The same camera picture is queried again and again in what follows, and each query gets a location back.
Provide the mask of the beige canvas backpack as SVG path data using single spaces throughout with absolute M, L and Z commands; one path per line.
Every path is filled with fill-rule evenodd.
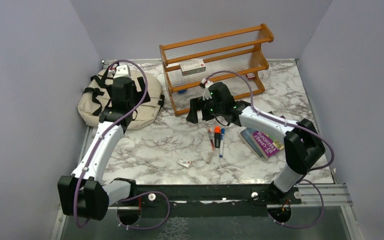
M 164 106 L 165 96 L 158 79 L 151 73 L 146 73 L 148 89 L 146 99 L 133 113 L 133 120 L 128 130 L 140 130 L 152 124 Z M 112 106 L 111 87 L 114 74 L 107 69 L 93 75 L 90 84 L 83 91 L 77 105 L 77 111 L 85 124 L 97 127 L 101 113 Z

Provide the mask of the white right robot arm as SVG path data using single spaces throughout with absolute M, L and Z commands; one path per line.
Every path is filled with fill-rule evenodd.
M 288 198 L 291 188 L 307 175 L 326 152 L 310 120 L 288 121 L 259 112 L 247 101 L 236 101 L 222 82 L 208 81 L 203 95 L 190 99 L 189 103 L 186 120 L 190 123 L 198 123 L 198 111 L 201 111 L 204 121 L 222 117 L 229 124 L 250 128 L 280 141 L 284 146 L 286 166 L 268 190 L 269 199 L 276 204 Z

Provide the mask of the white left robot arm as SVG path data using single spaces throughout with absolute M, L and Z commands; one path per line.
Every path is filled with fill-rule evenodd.
M 83 159 L 69 176 L 61 176 L 57 189 L 62 211 L 76 219 L 102 220 L 109 206 L 121 201 L 132 205 L 137 200 L 133 180 L 117 178 L 103 185 L 103 175 L 119 140 L 133 120 L 133 113 L 149 102 L 148 80 L 121 76 L 113 80 L 110 106 L 99 116 L 97 132 Z

